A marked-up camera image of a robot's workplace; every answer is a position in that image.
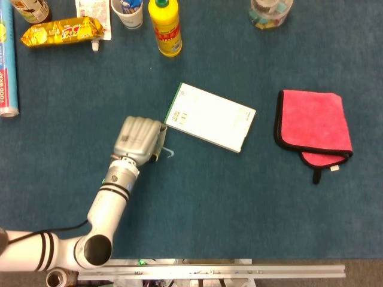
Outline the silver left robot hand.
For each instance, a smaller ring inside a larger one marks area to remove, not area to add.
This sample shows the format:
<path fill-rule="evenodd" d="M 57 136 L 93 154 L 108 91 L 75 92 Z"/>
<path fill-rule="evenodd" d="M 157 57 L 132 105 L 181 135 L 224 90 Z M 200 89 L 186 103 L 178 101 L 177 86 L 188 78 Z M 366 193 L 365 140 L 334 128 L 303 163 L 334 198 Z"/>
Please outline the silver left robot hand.
<path fill-rule="evenodd" d="M 158 120 L 128 116 L 115 142 L 112 158 L 130 158 L 137 166 L 156 162 L 165 142 L 167 128 Z"/>

